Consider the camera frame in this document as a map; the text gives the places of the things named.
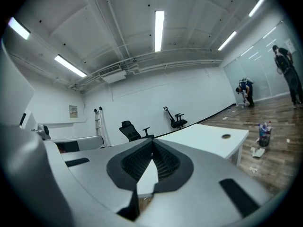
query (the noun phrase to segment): person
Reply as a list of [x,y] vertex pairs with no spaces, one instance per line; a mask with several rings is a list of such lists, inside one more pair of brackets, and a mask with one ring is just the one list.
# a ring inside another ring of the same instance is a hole
[[282,55],[287,60],[288,65],[290,66],[290,68],[293,69],[294,74],[295,74],[295,76],[297,78],[297,81],[298,81],[298,87],[297,87],[297,89],[295,90],[295,89],[292,89],[291,87],[289,87],[290,97],[292,99],[292,102],[294,104],[294,109],[295,109],[295,108],[297,108],[296,107],[297,98],[295,96],[296,95],[296,91],[297,91],[297,93],[299,95],[299,98],[300,98],[300,101],[301,101],[300,103],[303,103],[303,91],[302,91],[302,85],[301,85],[298,73],[295,70],[294,65],[293,65],[293,63],[294,63],[293,56],[292,56],[292,54],[287,49],[279,48],[276,45],[273,46],[273,51],[275,53],[275,63],[276,63],[276,66],[278,68],[281,68],[281,65],[279,65],[278,56]]
[[254,82],[249,78],[243,78],[239,81],[239,86],[236,88],[236,92],[242,93],[243,102],[245,103],[245,99],[250,103],[249,107],[253,108],[255,106],[254,101],[252,99],[252,84]]

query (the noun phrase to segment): ladder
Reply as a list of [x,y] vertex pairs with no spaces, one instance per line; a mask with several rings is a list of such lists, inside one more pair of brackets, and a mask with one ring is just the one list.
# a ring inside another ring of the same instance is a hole
[[103,110],[102,107],[99,107],[99,110],[94,109],[95,113],[95,128],[96,128],[96,135],[99,135],[103,139],[104,147],[107,147],[105,142],[105,135],[104,135],[104,122],[103,122]]

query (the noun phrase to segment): floor debris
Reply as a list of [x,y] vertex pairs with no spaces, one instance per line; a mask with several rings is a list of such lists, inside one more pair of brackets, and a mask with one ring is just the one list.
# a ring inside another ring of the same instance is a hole
[[262,148],[257,149],[257,150],[254,147],[250,148],[250,153],[251,153],[252,157],[260,158],[261,156],[263,156],[264,152],[265,152],[265,149],[262,149]]
[[250,171],[252,171],[252,173],[256,173],[257,172],[257,168],[255,168],[255,167],[250,167]]

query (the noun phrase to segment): hole in desk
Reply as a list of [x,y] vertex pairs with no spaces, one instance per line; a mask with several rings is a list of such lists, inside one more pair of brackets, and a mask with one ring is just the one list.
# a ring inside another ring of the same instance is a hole
[[231,137],[230,134],[224,134],[221,136],[222,139],[229,139]]

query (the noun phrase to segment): glass wall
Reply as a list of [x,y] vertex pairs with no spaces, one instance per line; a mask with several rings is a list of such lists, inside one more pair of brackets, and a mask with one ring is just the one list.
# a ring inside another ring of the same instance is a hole
[[234,90],[237,103],[242,102],[242,96],[235,92],[239,80],[248,77],[255,82],[253,85],[254,100],[289,92],[283,75],[277,72],[274,61],[273,45],[283,47],[292,53],[294,67],[299,77],[303,79],[303,56],[301,44],[296,32],[287,19],[280,22],[265,38],[261,38],[248,52],[228,64],[224,71]]

